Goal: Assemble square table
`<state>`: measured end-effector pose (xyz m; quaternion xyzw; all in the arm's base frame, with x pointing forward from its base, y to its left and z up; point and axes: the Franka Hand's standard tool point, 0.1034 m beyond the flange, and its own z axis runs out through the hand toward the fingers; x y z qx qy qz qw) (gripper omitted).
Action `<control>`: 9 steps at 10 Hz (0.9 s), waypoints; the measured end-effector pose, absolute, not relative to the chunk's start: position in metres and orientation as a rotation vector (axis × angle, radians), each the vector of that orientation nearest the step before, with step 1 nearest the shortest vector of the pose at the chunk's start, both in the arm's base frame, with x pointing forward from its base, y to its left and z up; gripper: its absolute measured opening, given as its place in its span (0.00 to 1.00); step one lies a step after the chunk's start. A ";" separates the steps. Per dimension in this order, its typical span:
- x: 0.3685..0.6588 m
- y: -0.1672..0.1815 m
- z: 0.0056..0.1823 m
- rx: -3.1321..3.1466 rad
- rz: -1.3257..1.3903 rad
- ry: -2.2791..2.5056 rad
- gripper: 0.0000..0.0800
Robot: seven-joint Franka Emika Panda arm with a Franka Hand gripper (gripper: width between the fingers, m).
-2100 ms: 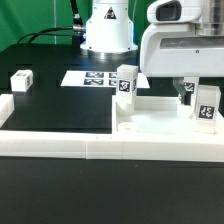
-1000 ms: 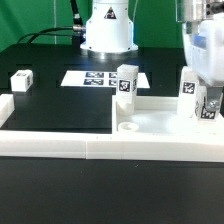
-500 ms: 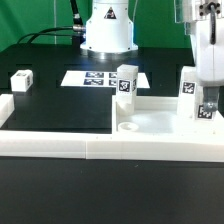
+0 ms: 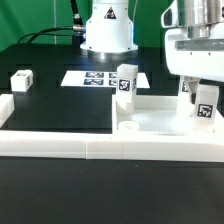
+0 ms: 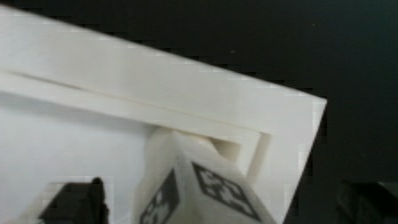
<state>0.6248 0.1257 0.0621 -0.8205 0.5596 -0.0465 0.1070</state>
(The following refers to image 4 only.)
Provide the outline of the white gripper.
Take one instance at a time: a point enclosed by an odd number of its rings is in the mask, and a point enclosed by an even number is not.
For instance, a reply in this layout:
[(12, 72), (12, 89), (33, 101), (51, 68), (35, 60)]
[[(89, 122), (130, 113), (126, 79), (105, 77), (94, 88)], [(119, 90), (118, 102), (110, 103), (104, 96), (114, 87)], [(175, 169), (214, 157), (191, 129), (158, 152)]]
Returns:
[(188, 77), (194, 104), (200, 79), (224, 82), (224, 6), (169, 6), (161, 26), (169, 72)]

